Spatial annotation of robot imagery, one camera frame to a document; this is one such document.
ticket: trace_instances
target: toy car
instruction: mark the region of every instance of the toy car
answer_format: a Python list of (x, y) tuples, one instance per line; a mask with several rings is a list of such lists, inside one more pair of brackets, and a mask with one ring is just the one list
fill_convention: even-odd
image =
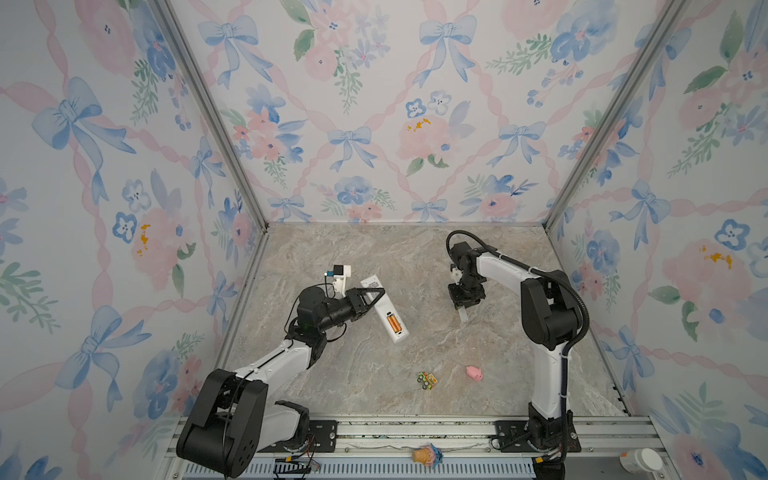
[(432, 390), (432, 387), (437, 385), (437, 379), (429, 372), (419, 373), (419, 383), (422, 384), (424, 390)]

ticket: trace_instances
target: white bottle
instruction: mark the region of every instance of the white bottle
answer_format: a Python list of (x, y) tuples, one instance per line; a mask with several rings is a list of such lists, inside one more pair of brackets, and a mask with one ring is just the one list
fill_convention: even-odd
[(621, 454), (621, 466), (630, 473), (658, 472), (664, 467), (661, 457), (651, 449), (635, 449)]

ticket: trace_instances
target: blue bow pattern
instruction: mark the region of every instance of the blue bow pattern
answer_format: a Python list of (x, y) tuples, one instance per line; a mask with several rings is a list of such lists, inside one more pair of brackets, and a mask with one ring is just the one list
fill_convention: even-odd
[(208, 208), (214, 205), (214, 194), (211, 191), (214, 187), (214, 179), (210, 173), (213, 172), (219, 177), (226, 177), (227, 175), (221, 170), (221, 162), (214, 163), (210, 160), (214, 155), (214, 151), (210, 148), (210, 143), (205, 137), (200, 137), (200, 150), (197, 151), (197, 155), (190, 158), (190, 172), (195, 178), (200, 178), (200, 174), (205, 177), (208, 182)]
[(363, 150), (363, 148), (359, 145), (367, 145), (371, 143), (371, 129), (368, 127), (360, 127), (355, 131), (330, 131), (328, 132), (328, 142), (330, 142), (331, 145), (344, 144), (344, 156), (341, 160), (333, 162), (333, 165), (331, 165), (331, 170), (339, 171), (341, 164), (352, 158), (353, 147), (355, 148), (357, 154), (360, 156), (360, 159), (366, 162), (366, 164), (371, 168), (373, 168), (373, 163), (371, 160), (378, 158), (376, 155), (370, 154)]
[(464, 45), (472, 43), (477, 26), (478, 21), (473, 15), (461, 17), (456, 23), (442, 24), (435, 20), (423, 22), (421, 26), (419, 26), (419, 38), (421, 39), (422, 45), (431, 45), (436, 41), (439, 43), (435, 50), (435, 60), (432, 63), (432, 68), (428, 68), (416, 75), (416, 78), (413, 79), (413, 83), (418, 83), (420, 88), (423, 87), (429, 74), (442, 67), (442, 64), (445, 63), (446, 39), (451, 40), (448, 42), (448, 50), (451, 52), (453, 67), (458, 72), (458, 76), (461, 77), (462, 80), (467, 81), (466, 69), (474, 67), (475, 63), (462, 55), (454, 42), (457, 41)]
[(247, 15), (241, 15), (232, 23), (225, 23), (222, 25), (216, 22), (203, 22), (197, 26), (200, 30), (200, 35), (203, 35), (203, 40), (210, 46), (215, 47), (224, 42), (224, 50), (227, 52), (227, 59), (230, 61), (230, 69), (222, 72), (219, 75), (217, 83), (223, 84), (225, 87), (230, 87), (230, 77), (232, 72), (240, 68), (240, 54), (246, 59), (250, 66), (259, 74), (266, 78), (268, 81), (272, 81), (270, 74), (266, 70), (272, 67), (272, 64), (262, 58), (258, 58), (256, 55), (248, 51), (239, 41), (250, 44), (259, 44), (259, 35), (256, 32), (256, 24), (253, 23), (253, 19)]
[(635, 345), (634, 336), (626, 325), (619, 329), (619, 338), (626, 346), (614, 350), (606, 342), (601, 341), (603, 349), (606, 352), (613, 353), (619, 360), (626, 359), (630, 353), (632, 354), (632, 359), (629, 359), (627, 365), (624, 367), (624, 378), (622, 383), (624, 385), (624, 390), (629, 387), (637, 391), (634, 387), (634, 368), (637, 368), (637, 374), (644, 379), (653, 375), (654, 372), (656, 372), (656, 369), (654, 368), (654, 364), (651, 363), (650, 360), (641, 353), (637, 345)]
[(112, 377), (112, 383), (107, 391), (107, 411), (112, 411), (115, 400), (122, 400), (118, 383), (114, 377), (118, 375), (120, 362), (111, 353), (97, 353), (97, 349), (116, 349), (122, 346), (136, 345), (152, 336), (151, 333), (141, 333), (144, 321), (141, 320), (134, 328), (123, 333), (119, 337), (107, 340), (120, 324), (123, 323), (120, 314), (111, 306), (102, 306), (94, 313), (91, 321), (91, 335), (86, 337), (80, 351), (73, 354), (56, 377), (56, 385), (63, 389), (74, 390), (80, 386), (88, 376), (91, 361), (100, 369)]
[[(640, 29), (640, 33), (637, 34), (637, 39), (634, 41), (634, 46), (637, 48), (643, 48), (648, 40), (653, 24), (645, 25)], [(681, 28), (672, 35), (664, 46), (664, 51), (667, 53), (667, 57), (670, 60), (674, 60), (685, 48), (685, 45), (690, 40), (690, 28)], [(650, 75), (650, 87), (648, 91), (648, 100), (654, 99), (654, 92), (656, 87), (664, 87), (667, 82), (664, 80), (664, 72), (661, 69), (661, 57), (656, 61), (654, 71)]]
[(509, 142), (507, 151), (504, 152), (503, 155), (493, 157), (488, 161), (487, 165), (495, 167), (502, 158), (512, 155), (518, 149), (518, 143), (520, 144), (520, 150), (523, 152), (523, 157), (525, 157), (525, 160), (527, 160), (528, 163), (531, 163), (531, 156), (537, 155), (538, 150), (531, 145), (528, 145), (528, 139), (538, 140), (544, 134), (544, 129), (546, 127), (547, 124), (543, 121), (537, 121), (528, 127), (518, 127), (517, 125), (505, 125), (504, 127), (501, 127), (498, 131), (498, 137), (502, 140), (508, 140), (510, 138), (512, 140)]
[(310, 217), (312, 215), (305, 214), (299, 210), (300, 208), (304, 208), (304, 198), (301, 195), (293, 195), (291, 198), (269, 197), (266, 201), (271, 207), (283, 208), (283, 218), (280, 218), (278, 222), (284, 222), (286, 218), (290, 218), (291, 213), (307, 223), (310, 222)]
[(221, 310), (222, 333), (227, 331), (227, 304), (224, 302), (224, 298), (237, 295), (235, 282), (232, 282), (231, 285), (224, 288), (226, 285), (227, 278), (224, 276), (224, 273), (220, 271), (216, 275), (216, 288), (214, 288), (214, 293), (210, 296), (206, 308), (209, 315), (215, 314), (217, 309)]
[(635, 182), (634, 187), (632, 187), (632, 196), (639, 200), (632, 210), (629, 210), (625, 214), (617, 211), (609, 213), (611, 214), (611, 221), (620, 218), (634, 220), (635, 217), (640, 215), (640, 220), (637, 222), (637, 229), (634, 231), (634, 249), (637, 250), (640, 240), (643, 240), (643, 243), (648, 244), (648, 214), (650, 213), (650, 219), (654, 223), (659, 223), (670, 214), (672, 206), (668, 201), (656, 198), (656, 195), (650, 192), (650, 187), (648, 187), (648, 184), (643, 180)]
[(436, 202), (413, 202), (411, 204), (411, 210), (415, 212), (421, 212), (422, 213), (422, 219), (419, 220), (419, 222), (426, 222), (429, 220), (429, 215), (432, 215), (432, 218), (435, 219), (435, 222), (447, 222), (448, 219), (439, 214), (438, 212), (444, 212), (445, 208), (448, 206), (448, 201), (443, 200), (437, 200)]
[(40, 138), (56, 150), (62, 150), (67, 146), (69, 131), (72, 131), (75, 140), (83, 147), (96, 167), (91, 182), (91, 196), (94, 204), (98, 204), (99, 198), (109, 201), (107, 191), (104, 189), (104, 182), (101, 180), (101, 173), (99, 173), (101, 165), (104, 164), (104, 158), (101, 156), (101, 149), (96, 141), (91, 135), (85, 133), (78, 126), (78, 123), (118, 150), (126, 151), (129, 154), (136, 153), (136, 150), (123, 142), (125, 139), (124, 128), (99, 127), (85, 120), (85, 118), (99, 115), (101, 115), (101, 104), (96, 99), (91, 87), (88, 87), (82, 78), (73, 77), (67, 85), (67, 98), (59, 104), (58, 108), (45, 108), (32, 121), (32, 128), (40, 135)]

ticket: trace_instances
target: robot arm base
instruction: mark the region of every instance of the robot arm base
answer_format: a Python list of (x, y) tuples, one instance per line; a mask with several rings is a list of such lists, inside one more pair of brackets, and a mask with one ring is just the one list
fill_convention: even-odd
[[(243, 473), (259, 444), (267, 390), (260, 380), (242, 380), (223, 369), (211, 372), (181, 431), (176, 454), (230, 477)], [(238, 408), (227, 421), (233, 400)]]

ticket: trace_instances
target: orange battery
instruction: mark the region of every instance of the orange battery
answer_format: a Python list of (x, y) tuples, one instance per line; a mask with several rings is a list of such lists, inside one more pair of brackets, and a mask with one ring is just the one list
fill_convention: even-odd
[(400, 326), (400, 322), (397, 321), (397, 319), (392, 314), (392, 312), (387, 313), (386, 319), (389, 320), (389, 326), (391, 326), (392, 329), (395, 330), (395, 333), (402, 332), (402, 327)]

